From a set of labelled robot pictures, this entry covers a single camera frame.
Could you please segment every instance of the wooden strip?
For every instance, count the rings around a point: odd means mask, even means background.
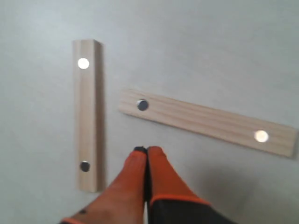
[[[95,40],[72,45],[79,188],[97,192],[105,187],[102,46]]]
[[[147,110],[138,109],[137,102],[140,99],[149,103]],[[135,90],[122,92],[119,110],[143,119],[288,157],[293,154],[297,138],[297,130],[289,126]]]

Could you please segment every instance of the wooden stick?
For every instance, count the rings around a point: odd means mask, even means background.
[[[102,46],[95,40],[72,45],[79,188],[96,192],[105,187]]]
[[[122,92],[119,110],[288,157],[293,154],[297,138],[297,130],[292,127],[135,90]]]

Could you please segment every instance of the wood grain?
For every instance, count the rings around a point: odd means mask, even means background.
[[[79,188],[96,192],[105,187],[102,46],[95,40],[76,40],[72,45]],[[87,69],[78,67],[80,58],[89,61]],[[90,164],[88,172],[80,169],[82,161]]]
[[[138,110],[136,103],[140,99],[148,101],[147,110]],[[297,138],[297,130],[289,126],[135,90],[124,90],[121,93],[119,110],[143,119],[287,157],[293,155]],[[255,132],[258,130],[268,133],[269,139],[266,142],[255,140]]]

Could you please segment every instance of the table surface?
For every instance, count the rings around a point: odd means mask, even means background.
[[[288,159],[117,111],[121,89],[133,88],[299,128],[298,11],[297,0],[4,0],[2,222],[56,223],[97,196],[76,186],[71,70],[71,41],[96,39],[105,48],[107,183],[133,147],[159,145],[228,218],[298,223],[297,153]]]

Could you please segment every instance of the white surface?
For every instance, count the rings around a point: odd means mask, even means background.
[[[234,221],[298,223],[297,155],[117,111],[131,87],[298,128],[298,11],[297,0],[2,1],[1,223],[56,223],[96,197],[75,184],[71,41],[86,38],[105,46],[107,182],[134,146],[160,145]]]

